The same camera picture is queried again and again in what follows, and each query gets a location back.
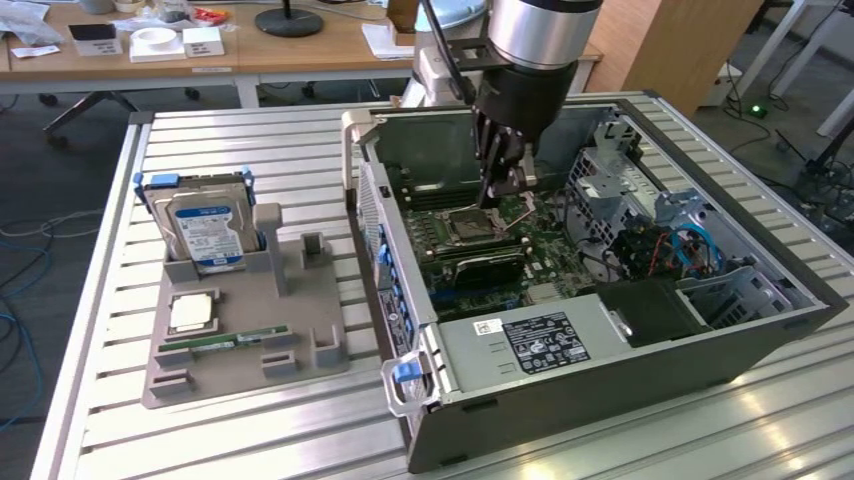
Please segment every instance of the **hard drive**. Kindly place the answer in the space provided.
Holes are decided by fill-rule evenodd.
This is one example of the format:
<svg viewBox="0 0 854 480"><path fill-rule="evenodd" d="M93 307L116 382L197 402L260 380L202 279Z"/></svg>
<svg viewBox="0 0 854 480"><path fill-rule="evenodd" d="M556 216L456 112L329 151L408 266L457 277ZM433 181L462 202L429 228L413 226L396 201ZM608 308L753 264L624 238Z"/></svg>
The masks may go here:
<svg viewBox="0 0 854 480"><path fill-rule="evenodd" d="M242 255L261 247L252 222L250 172L158 174L142 180L137 173L136 195L153 215L169 260L192 260L200 274L244 268Z"/></svg>

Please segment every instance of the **blue cable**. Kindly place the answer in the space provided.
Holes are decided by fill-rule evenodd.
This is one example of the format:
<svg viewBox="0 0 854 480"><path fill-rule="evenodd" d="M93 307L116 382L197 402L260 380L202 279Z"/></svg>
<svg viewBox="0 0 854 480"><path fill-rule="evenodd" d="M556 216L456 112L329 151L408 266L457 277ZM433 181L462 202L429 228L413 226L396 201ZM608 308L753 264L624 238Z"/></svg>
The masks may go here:
<svg viewBox="0 0 854 480"><path fill-rule="evenodd" d="M37 252L43 256L43 266L38 274L34 276L31 280L29 280L29 282L21 285L17 289L11 290L10 293L5 293L0 295L0 298L5 299L21 293L23 290L31 287L35 284L35 282L41 280L41 278L43 278L43 275L47 273L47 270L50 268L50 252L47 252L45 249L38 247L23 247L21 245L11 245L10 243L3 242L2 240L0 240L0 247L10 248L11 250L22 250L26 252Z"/></svg>
<svg viewBox="0 0 854 480"><path fill-rule="evenodd" d="M11 250L37 252L37 253L41 254L41 256L43 256L43 267L41 269L41 271L38 272L38 274L34 276L34 278L31 280L29 280L23 285L21 285L10 293L0 295L0 299L6 299L6 298L19 294L23 290L26 290L29 287L31 287L35 284L35 282L38 280L41 280L41 278L43 278L43 275L47 273L47 269L50 268L50 252L47 252L42 248L23 247L21 245L13 245L13 244L6 243L6 242L3 242L1 240L0 240L0 247L10 248ZM17 421L17 419L21 418L22 416L25 416L29 413L29 411L33 409L33 407L38 403L38 400L41 400L41 395L43 393L43 379L41 378L41 366L38 365L38 357L35 355L35 349L34 349L33 344L31 344L31 336L29 335L29 330L26 329L23 324L19 323L17 321L17 319L11 315L6 315L3 313L0 313L0 318L2 318L6 322L9 322L9 327L10 328L17 327L19 338L23 339L23 345L26 346L26 353L29 354L29 359L31 361L31 366L33 366L33 368L35 370L35 394L33 395L31 400L29 401L29 403L26 403L26 405L19 410L17 415L14 415L11 418L9 418L9 420L6 420L6 422L2 425L0 425L0 433L2 433L5 431L5 429Z"/></svg>
<svg viewBox="0 0 854 480"><path fill-rule="evenodd" d="M14 423L14 421L25 416L29 411L33 409L38 400L41 400L41 394L43 392L43 381L41 378L41 366L38 365L38 357L35 356L35 349L31 345L31 337L29 336L29 330L26 327L14 319L13 316L0 313L0 318L2 318L6 322L9 322L10 327L14 328L17 326L17 330L19 332L21 338L23 339L23 345L26 345L26 352L29 353L29 359L31 360L31 366L35 370L35 394L31 397L29 403L21 408L14 417L9 418L6 422L0 425L0 433L7 428L9 425Z"/></svg>
<svg viewBox="0 0 854 480"><path fill-rule="evenodd" d="M672 248L676 250L676 257L679 257L679 260L681 261L681 264L683 265L689 265L691 264L691 260L688 259L688 257L684 254L684 252L681 252L681 250L679 249L679 245L681 243L681 239L679 238L679 231L681 231L681 230L689 230L691 232L696 233L700 236L700 238L703 239L703 241L708 245L708 249L711 251L712 256L715 257L715 259L717 261L717 270L721 270L723 269L723 255L720 255L720 251L717 250L717 246L715 245L715 242L711 239L711 235L708 234L708 232L699 225L693 225L692 223L683 223L681 225L679 225L679 227L672 231L672 234L669 236L669 243L672 243Z"/></svg>

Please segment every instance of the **red cable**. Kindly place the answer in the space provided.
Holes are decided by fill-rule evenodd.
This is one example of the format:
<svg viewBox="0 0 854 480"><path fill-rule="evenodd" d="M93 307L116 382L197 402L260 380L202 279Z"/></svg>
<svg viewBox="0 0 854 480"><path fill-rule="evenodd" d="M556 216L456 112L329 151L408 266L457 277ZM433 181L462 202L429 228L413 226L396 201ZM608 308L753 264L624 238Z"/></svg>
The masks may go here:
<svg viewBox="0 0 854 480"><path fill-rule="evenodd" d="M652 270L655 270L655 258L657 257L657 249L661 246L661 240L664 240L664 237L667 236L665 233L661 233L657 236L657 242L655 242L655 250L652 250L652 261L649 262L649 271L647 272L645 276L651 277L652 276Z"/></svg>

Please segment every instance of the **metal case frame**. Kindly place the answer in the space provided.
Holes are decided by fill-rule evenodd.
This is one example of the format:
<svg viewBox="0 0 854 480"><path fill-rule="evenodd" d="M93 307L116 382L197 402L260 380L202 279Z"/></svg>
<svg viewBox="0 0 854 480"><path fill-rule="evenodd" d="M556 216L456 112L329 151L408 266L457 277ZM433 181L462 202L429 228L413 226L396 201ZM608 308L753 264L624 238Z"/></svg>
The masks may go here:
<svg viewBox="0 0 854 480"><path fill-rule="evenodd" d="M669 157L672 166L692 180L695 187L705 197L721 207L736 224L740 225L761 248L771 254L805 289L823 305L793 315L780 315L745 324L728 327L705 334L695 335L667 345L651 345L623 356L620 360L585 362L581 368L565 373L561 367L533 375L529 381L515 385L501 385L480 391L460 393L456 391L452 369L444 344L429 313L418 318L418 312L432 311L420 271L402 230L400 213L393 196L388 194L389 184L382 166L370 148L373 135L368 127L361 136L360 145L364 162L358 192L365 190L374 195L380 207L370 212L376 221L388 229L388 247L400 267L400 283L405 294L412 317L418 325L421 351L425 355L425 374L432 374L433 393L418 406L400 408L390 401L390 409L398 415L404 434L410 434L408 442L408 468L413 473L428 471L500 448L533 440L569 428L577 427L608 416L624 413L660 400L684 393L729 382L771 351L791 340L801 338L827 322L847 306L844 300L832 291L803 262L793 256L772 234L761 227L740 204L728 196L721 187L711 180L705 172L679 150L673 142L655 128L653 124L627 101L596 99L567 101L572 105L616 105L628 114L636 128L645 138ZM400 114L432 114L456 111L458 108L429 108L404 113L394 110L370 110L372 121L382 122L385 116ZM358 228L358 216L365 212L354 211L356 192L349 192L350 227L358 254L360 267L370 268L368 251ZM377 337L384 358L393 355L388 339L384 337L386 324L377 308L376 285L365 280L365 290L372 303L370 313L377 328Z"/></svg>

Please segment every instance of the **roll of tape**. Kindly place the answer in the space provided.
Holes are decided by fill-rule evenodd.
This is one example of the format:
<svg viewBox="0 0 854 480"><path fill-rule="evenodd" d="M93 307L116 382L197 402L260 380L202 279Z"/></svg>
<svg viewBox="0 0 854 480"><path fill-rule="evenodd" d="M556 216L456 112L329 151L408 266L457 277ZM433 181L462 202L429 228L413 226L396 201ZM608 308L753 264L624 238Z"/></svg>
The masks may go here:
<svg viewBox="0 0 854 480"><path fill-rule="evenodd" d="M130 35L130 40L152 50L169 50L178 42L177 33L168 28L142 28Z"/></svg>

